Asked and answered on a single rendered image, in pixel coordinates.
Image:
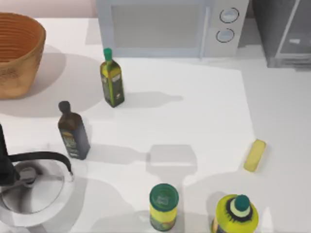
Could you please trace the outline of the round microwave knob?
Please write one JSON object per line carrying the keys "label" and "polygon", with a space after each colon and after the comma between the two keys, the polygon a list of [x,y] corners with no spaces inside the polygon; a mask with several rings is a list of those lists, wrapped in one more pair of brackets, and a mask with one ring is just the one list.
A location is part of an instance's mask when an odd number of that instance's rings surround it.
{"label": "round microwave knob", "polygon": [[235,32],[232,29],[226,28],[223,30],[219,30],[215,38],[220,43],[228,43],[235,37]]}
{"label": "round microwave knob", "polygon": [[223,23],[229,24],[235,22],[239,18],[240,12],[238,9],[231,7],[220,12],[220,20]]}

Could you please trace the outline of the woven brown basket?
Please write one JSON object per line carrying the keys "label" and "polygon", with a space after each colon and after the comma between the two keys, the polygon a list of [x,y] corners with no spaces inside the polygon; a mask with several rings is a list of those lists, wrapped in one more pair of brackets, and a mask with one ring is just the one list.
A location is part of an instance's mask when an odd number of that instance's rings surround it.
{"label": "woven brown basket", "polygon": [[0,100],[28,93],[39,69],[46,40],[45,28],[35,19],[0,12]]}

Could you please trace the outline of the grey cabinet with dark inside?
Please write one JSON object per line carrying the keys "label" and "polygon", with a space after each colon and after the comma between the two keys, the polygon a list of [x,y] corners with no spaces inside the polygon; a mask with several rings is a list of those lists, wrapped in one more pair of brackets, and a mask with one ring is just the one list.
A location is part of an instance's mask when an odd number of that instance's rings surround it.
{"label": "grey cabinet with dark inside", "polygon": [[311,0],[252,0],[269,68],[311,70]]}

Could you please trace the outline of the yellow bread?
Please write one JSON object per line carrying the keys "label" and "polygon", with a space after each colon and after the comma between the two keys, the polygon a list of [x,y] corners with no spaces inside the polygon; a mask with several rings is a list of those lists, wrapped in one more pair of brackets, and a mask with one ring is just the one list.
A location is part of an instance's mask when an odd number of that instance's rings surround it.
{"label": "yellow bread", "polygon": [[243,164],[243,168],[249,172],[255,172],[265,151],[265,148],[266,142],[260,139],[256,139],[249,150],[249,153]]}

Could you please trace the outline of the round yellow bottle, green cap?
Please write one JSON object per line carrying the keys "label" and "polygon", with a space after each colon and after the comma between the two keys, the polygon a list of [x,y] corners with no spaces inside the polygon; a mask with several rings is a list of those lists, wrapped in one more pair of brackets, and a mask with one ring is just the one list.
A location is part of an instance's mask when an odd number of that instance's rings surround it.
{"label": "round yellow bottle, green cap", "polygon": [[255,233],[259,214],[248,196],[230,194],[216,206],[211,233]]}

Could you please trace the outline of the pale microwave oven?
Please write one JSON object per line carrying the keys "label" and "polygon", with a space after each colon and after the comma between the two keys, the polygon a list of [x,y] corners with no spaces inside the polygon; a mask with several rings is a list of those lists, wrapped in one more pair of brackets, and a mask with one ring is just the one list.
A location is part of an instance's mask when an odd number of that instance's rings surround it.
{"label": "pale microwave oven", "polygon": [[[209,19],[205,43],[205,54],[203,58],[217,58],[234,56],[237,52],[242,27],[246,16],[249,0],[206,0],[209,7]],[[234,7],[239,10],[239,18],[233,23],[221,22],[219,16],[224,9]],[[228,43],[220,43],[215,35],[219,30],[232,29],[235,37]]]}

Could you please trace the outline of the pale microwave door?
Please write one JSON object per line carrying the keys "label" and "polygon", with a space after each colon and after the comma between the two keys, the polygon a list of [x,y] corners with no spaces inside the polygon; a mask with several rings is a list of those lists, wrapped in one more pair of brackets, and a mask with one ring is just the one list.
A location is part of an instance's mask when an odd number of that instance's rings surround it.
{"label": "pale microwave door", "polygon": [[199,58],[206,0],[96,0],[113,57]]}

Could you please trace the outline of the yellow can with green lid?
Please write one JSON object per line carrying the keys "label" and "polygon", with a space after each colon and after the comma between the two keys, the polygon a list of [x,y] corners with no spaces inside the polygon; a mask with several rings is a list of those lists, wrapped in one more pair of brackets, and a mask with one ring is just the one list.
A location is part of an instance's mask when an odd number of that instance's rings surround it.
{"label": "yellow can with green lid", "polygon": [[173,228],[177,218],[179,194],[174,186],[160,183],[154,186],[149,194],[150,223],[160,232]]}

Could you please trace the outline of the green bottle with green cap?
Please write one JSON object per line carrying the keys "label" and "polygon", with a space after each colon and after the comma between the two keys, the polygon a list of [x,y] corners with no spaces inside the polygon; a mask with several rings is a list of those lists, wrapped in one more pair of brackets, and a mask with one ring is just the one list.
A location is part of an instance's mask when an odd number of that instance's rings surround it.
{"label": "green bottle with green cap", "polygon": [[104,48],[104,58],[105,61],[100,65],[104,99],[114,108],[125,100],[122,71],[120,65],[113,60],[111,48]]}

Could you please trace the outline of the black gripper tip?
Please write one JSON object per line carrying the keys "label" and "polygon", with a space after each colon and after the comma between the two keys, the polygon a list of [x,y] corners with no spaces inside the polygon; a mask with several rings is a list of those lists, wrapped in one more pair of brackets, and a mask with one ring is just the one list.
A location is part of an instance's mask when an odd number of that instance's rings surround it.
{"label": "black gripper tip", "polygon": [[8,156],[7,146],[5,143],[3,128],[2,125],[0,124],[0,160],[2,160],[6,156]]}

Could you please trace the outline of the dark brown bottle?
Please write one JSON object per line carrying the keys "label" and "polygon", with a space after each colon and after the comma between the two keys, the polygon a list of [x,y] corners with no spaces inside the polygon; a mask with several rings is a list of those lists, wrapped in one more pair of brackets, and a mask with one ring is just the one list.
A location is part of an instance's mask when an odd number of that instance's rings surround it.
{"label": "dark brown bottle", "polygon": [[90,143],[82,117],[71,111],[71,105],[66,100],[60,101],[58,108],[62,113],[58,120],[58,129],[69,156],[85,160],[90,150]]}

